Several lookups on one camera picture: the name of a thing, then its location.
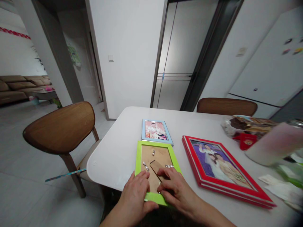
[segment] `door handle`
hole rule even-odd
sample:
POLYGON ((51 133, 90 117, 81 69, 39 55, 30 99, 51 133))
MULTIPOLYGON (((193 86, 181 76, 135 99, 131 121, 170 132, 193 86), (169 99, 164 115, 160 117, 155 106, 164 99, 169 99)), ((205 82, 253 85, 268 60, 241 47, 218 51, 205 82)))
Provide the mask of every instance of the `door handle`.
POLYGON ((196 75, 197 75, 197 73, 194 72, 191 76, 188 76, 188 77, 191 77, 191 78, 190 78, 190 83, 192 83, 192 82, 195 80, 196 75))

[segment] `brown sofa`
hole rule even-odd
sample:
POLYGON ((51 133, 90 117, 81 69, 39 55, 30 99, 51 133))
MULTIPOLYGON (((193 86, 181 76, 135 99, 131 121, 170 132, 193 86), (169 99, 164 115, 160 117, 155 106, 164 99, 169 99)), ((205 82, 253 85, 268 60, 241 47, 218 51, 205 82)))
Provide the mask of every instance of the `brown sofa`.
POLYGON ((0 105, 28 99, 47 86, 52 87, 48 76, 0 76, 0 105))

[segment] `bride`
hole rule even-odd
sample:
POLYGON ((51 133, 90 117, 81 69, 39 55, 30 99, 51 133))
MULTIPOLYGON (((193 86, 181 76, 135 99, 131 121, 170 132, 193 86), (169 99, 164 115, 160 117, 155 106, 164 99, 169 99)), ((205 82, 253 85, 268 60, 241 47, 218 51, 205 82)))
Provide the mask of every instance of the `bride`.
POLYGON ((220 169, 220 164, 216 161, 216 159, 217 158, 213 154, 205 154, 205 163, 211 166, 211 170, 215 175, 215 178, 234 184, 235 182, 226 176, 225 173, 220 169))

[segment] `cabinet door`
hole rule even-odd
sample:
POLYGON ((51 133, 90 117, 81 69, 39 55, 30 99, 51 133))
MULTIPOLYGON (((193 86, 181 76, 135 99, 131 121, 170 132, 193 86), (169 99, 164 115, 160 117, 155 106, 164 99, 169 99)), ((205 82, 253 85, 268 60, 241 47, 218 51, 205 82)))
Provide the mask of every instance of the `cabinet door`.
POLYGON ((180 110, 189 81, 180 77, 163 80, 158 109, 180 110))
POLYGON ((229 93, 282 107, 303 88, 303 51, 294 53, 303 47, 302 15, 303 6, 281 14, 229 93))
MULTIPOLYGON (((238 96, 234 96, 234 95, 231 95, 231 94, 228 94, 226 96, 226 98, 248 100, 248 99, 241 98, 241 97, 238 97, 238 96)), ((257 118, 266 118, 266 119, 268 119, 280 109, 278 107, 273 107, 273 106, 266 105, 266 104, 260 103, 260 102, 254 102, 254 103, 257 103, 258 109, 255 112, 255 114, 253 115, 253 117, 257 117, 257 118)))
POLYGON ((165 73, 193 73, 218 0, 178 2, 165 73))

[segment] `green picture frame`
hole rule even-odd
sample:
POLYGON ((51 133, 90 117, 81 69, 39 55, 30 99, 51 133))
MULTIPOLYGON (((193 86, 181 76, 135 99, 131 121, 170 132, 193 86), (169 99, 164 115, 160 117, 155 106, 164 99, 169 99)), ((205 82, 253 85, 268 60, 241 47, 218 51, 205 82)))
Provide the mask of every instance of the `green picture frame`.
MULTIPOLYGON (((169 152, 169 155, 170 155, 171 162, 172 162, 174 168, 176 169, 177 172, 182 174, 179 163, 177 161, 177 158, 175 156, 175 153, 174 153, 174 150, 173 150, 173 147, 171 146, 171 144, 156 143, 156 142, 150 142, 150 141, 138 141, 135 176, 138 175, 141 172, 142 145, 167 148, 168 152, 169 152)), ((154 201, 157 204, 160 204, 160 205, 163 205, 163 206, 168 206, 169 205, 168 203, 166 203, 164 197, 161 194, 158 194, 158 193, 147 192, 146 196, 145 196, 145 201, 154 201)))

